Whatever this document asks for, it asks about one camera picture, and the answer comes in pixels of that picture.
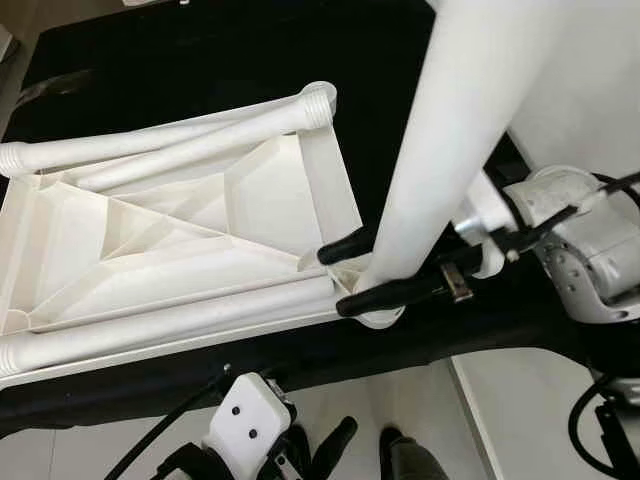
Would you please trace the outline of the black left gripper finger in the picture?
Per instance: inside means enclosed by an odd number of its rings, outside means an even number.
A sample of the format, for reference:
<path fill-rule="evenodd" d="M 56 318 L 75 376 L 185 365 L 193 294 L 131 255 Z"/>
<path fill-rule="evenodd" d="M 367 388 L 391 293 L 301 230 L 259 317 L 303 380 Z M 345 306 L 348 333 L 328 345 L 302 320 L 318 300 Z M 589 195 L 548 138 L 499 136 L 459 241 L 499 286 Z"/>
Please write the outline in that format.
<path fill-rule="evenodd" d="M 337 468 L 340 458 L 355 438 L 358 422 L 355 417 L 344 416 L 338 425 L 321 440 L 312 454 L 312 479 L 329 479 Z"/>
<path fill-rule="evenodd" d="M 215 458 L 200 445 L 183 444 L 156 467 L 156 474 L 150 480 L 168 480 L 177 472 L 182 472 L 188 480 L 216 480 Z"/>

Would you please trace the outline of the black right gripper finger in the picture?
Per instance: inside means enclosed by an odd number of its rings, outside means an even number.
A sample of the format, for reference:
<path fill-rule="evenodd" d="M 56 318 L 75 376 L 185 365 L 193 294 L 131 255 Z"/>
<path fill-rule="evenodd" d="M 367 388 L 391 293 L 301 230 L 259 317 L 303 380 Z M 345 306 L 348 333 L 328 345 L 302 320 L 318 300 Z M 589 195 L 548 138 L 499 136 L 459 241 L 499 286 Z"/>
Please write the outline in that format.
<path fill-rule="evenodd" d="M 348 236 L 324 244 L 317 250 L 317 261 L 321 265 L 329 266 L 338 262 L 357 259 L 374 250 L 378 229 L 375 227 L 360 227 L 352 230 Z"/>
<path fill-rule="evenodd" d="M 448 288 L 439 278 L 394 280 L 338 300 L 335 311 L 342 317 L 356 317 L 412 305 L 447 292 Z"/>

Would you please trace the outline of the robot right leg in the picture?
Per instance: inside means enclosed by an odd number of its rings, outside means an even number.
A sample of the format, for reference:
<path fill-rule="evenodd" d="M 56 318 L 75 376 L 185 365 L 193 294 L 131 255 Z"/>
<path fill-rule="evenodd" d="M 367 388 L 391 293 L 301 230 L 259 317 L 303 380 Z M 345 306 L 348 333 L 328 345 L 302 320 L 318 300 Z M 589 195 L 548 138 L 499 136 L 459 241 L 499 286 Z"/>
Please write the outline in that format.
<path fill-rule="evenodd" d="M 449 480 L 433 453 L 394 425 L 379 436 L 379 480 Z"/>

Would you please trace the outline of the white plastic table top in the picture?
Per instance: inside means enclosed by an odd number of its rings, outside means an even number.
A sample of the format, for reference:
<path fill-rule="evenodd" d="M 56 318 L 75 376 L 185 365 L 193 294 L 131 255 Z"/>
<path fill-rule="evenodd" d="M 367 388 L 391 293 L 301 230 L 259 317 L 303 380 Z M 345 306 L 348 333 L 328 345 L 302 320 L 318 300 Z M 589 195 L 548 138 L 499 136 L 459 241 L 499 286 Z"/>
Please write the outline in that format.
<path fill-rule="evenodd" d="M 233 148 L 105 192 L 93 166 L 10 180 L 0 202 L 0 338 L 58 332 L 202 300 L 334 280 L 335 293 L 12 378 L 0 390 L 337 319 L 365 261 L 317 261 L 362 223 L 333 128 Z"/>

